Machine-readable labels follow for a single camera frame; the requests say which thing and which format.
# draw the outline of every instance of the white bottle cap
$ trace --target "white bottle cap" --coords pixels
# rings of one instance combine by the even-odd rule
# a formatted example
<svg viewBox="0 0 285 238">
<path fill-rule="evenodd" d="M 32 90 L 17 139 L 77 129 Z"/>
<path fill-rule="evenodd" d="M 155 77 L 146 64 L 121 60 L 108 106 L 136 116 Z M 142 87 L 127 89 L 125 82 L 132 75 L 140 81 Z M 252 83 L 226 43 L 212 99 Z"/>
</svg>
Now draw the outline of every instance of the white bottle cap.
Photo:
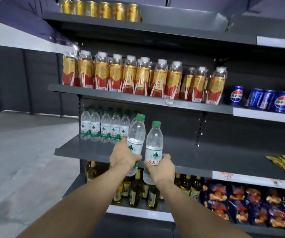
<svg viewBox="0 0 285 238">
<path fill-rule="evenodd" d="M 216 67 L 216 71 L 218 71 L 218 72 L 225 72 L 226 71 L 226 67 Z"/>
<path fill-rule="evenodd" d="M 147 57 L 140 57 L 140 61 L 141 62 L 149 62 L 149 58 L 147 58 Z"/>
<path fill-rule="evenodd" d="M 99 57 L 106 57 L 107 53 L 105 53 L 105 52 L 98 52 L 98 56 Z"/>
<path fill-rule="evenodd" d="M 165 59 L 158 59 L 158 63 L 165 65 L 165 64 L 167 64 L 167 60 L 165 60 Z"/>
<path fill-rule="evenodd" d="M 114 59 L 122 59 L 122 56 L 120 54 L 113 54 Z"/>
<path fill-rule="evenodd" d="M 85 50 L 81 50 L 81 54 L 84 54 L 84 55 L 90 56 L 90 55 L 91 55 L 91 52 L 89 52 L 89 51 L 85 51 Z"/>
<path fill-rule="evenodd" d="M 200 72 L 204 72 L 206 70 L 206 67 L 199 67 Z"/>
<path fill-rule="evenodd" d="M 181 66 L 181 64 L 182 64 L 182 62 L 180 62 L 180 61 L 173 61 L 172 62 L 172 65 L 174 65 L 174 66 Z"/>
<path fill-rule="evenodd" d="M 135 56 L 127 55 L 127 60 L 129 60 L 129 61 L 135 61 L 135 60 L 136 60 L 136 57 L 135 57 Z"/>
</svg>

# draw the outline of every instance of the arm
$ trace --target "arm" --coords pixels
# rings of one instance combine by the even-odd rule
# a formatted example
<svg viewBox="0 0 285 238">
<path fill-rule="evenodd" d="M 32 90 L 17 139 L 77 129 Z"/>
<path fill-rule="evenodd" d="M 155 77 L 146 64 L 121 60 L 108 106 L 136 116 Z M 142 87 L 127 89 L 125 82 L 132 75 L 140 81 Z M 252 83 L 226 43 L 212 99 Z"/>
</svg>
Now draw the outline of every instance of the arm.
<svg viewBox="0 0 285 238">
<path fill-rule="evenodd" d="M 88 238 L 107 211 L 119 184 L 141 155 L 133 154 L 126 139 L 115 144 L 112 168 L 58 202 L 17 238 Z"/>
<path fill-rule="evenodd" d="M 174 184 L 175 166 L 170 160 L 170 155 L 165 154 L 158 166 L 152 166 L 147 161 L 145 161 L 145 166 L 169 205 L 182 237 L 251 237 L 240 228 L 185 195 Z"/>
</svg>

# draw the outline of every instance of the pepsi can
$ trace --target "pepsi can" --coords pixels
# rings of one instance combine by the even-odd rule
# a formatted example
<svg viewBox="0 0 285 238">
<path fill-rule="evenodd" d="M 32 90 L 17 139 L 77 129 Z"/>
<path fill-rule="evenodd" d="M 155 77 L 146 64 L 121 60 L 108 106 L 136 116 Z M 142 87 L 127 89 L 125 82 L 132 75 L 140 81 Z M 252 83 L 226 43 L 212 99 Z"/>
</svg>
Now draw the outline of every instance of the pepsi can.
<svg viewBox="0 0 285 238">
<path fill-rule="evenodd" d="M 260 110 L 268 109 L 273 95 L 274 90 L 264 90 L 260 102 L 257 105 L 257 108 L 259 108 Z"/>
<path fill-rule="evenodd" d="M 276 112 L 276 113 L 285 113 L 285 92 L 284 91 L 277 92 L 273 95 L 269 110 Z"/>
<path fill-rule="evenodd" d="M 260 88 L 254 88 L 250 91 L 248 99 L 246 100 L 245 106 L 248 108 L 257 108 L 262 97 L 263 90 Z"/>
<path fill-rule="evenodd" d="M 241 86 L 234 86 L 231 93 L 231 105 L 238 106 L 243 97 L 243 89 Z"/>
</svg>

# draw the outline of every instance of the left hand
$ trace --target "left hand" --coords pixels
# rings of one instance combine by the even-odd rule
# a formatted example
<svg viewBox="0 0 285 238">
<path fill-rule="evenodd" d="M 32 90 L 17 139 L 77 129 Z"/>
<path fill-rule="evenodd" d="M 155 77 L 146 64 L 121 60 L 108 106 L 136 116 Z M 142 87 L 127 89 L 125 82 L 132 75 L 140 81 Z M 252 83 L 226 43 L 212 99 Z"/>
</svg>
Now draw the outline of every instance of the left hand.
<svg viewBox="0 0 285 238">
<path fill-rule="evenodd" d="M 115 144 L 109 161 L 112 167 L 124 165 L 128 171 L 130 171 L 134 167 L 136 161 L 139 161 L 141 159 L 141 155 L 136 155 L 130 151 L 127 146 L 126 138 L 122 138 L 120 142 L 117 142 Z"/>
</svg>

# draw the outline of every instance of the concrete floor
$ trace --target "concrete floor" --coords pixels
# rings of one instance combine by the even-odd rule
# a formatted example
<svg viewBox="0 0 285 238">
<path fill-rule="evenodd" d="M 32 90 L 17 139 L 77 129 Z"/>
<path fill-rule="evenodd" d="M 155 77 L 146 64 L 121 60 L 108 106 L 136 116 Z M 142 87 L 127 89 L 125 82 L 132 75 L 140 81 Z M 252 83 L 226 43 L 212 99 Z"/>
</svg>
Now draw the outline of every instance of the concrete floor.
<svg viewBox="0 0 285 238">
<path fill-rule="evenodd" d="M 0 238 L 13 238 L 56 204 L 79 160 L 54 156 L 78 133 L 76 118 L 0 113 Z"/>
</svg>

